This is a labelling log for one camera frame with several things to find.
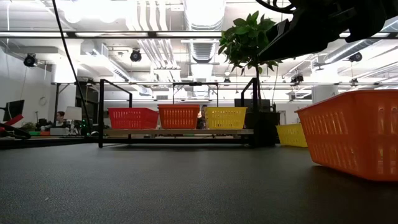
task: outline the plastic basket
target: plastic basket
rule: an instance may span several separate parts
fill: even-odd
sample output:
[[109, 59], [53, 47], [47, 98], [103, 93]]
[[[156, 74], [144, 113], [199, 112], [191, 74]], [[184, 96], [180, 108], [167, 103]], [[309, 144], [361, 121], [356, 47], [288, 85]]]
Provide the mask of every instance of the plastic basket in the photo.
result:
[[113, 129], [155, 129], [158, 112], [147, 108], [109, 108]]
[[163, 129], [195, 129], [200, 105], [158, 105]]
[[350, 91], [297, 113], [314, 162], [398, 181], [398, 90]]
[[284, 146], [308, 147], [301, 124], [276, 126], [280, 144]]
[[208, 129], [243, 129], [246, 107], [207, 107]]

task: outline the shelf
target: shelf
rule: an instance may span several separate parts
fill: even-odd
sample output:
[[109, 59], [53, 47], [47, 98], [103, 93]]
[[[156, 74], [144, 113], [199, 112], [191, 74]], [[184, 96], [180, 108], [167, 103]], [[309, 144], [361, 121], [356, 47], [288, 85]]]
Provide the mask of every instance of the shelf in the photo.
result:
[[157, 135], [171, 135], [171, 134], [253, 134], [252, 129], [237, 129], [237, 130], [199, 130], [199, 129], [106, 129], [105, 134], [108, 135], [122, 135], [122, 134], [157, 134]]

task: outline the potted plant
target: potted plant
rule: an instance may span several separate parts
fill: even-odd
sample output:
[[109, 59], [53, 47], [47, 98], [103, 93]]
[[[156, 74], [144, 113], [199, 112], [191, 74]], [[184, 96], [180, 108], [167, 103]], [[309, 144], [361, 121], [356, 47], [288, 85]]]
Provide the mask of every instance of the potted plant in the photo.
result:
[[[274, 71], [274, 66], [282, 63], [280, 60], [263, 61], [258, 54], [268, 46], [267, 31], [275, 24], [271, 19], [265, 19], [264, 15], [257, 22], [259, 12], [253, 15], [249, 14], [245, 19], [234, 20], [234, 25], [226, 31], [222, 32], [220, 39], [220, 49], [218, 54], [226, 54], [226, 62], [233, 64], [232, 71], [238, 67], [241, 69], [241, 75], [245, 69], [255, 69], [256, 77], [259, 80], [260, 74], [263, 72], [262, 65], [267, 65], [269, 69]], [[261, 85], [258, 83], [259, 108], [261, 106]], [[269, 138], [263, 138], [262, 145], [273, 145], [277, 139], [276, 125], [279, 123], [279, 113], [260, 111], [259, 116], [252, 114], [246, 115], [246, 127], [250, 129], [260, 130]]]

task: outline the floor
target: floor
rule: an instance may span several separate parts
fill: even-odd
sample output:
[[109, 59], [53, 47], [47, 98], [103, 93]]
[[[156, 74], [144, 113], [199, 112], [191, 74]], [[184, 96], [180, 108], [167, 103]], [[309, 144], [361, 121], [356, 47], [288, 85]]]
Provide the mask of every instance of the floor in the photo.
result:
[[79, 144], [0, 151], [0, 223], [398, 223], [398, 183], [306, 149]]

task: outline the red basket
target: red basket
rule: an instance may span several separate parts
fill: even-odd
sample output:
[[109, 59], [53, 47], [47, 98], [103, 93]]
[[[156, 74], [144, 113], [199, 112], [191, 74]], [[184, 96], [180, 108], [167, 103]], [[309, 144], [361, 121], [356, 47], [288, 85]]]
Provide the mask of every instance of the red basket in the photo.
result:
[[398, 90], [350, 91], [297, 113], [313, 162], [398, 181]]
[[147, 108], [109, 108], [113, 129], [155, 129], [158, 112]]
[[200, 105], [158, 105], [164, 129], [195, 129]]

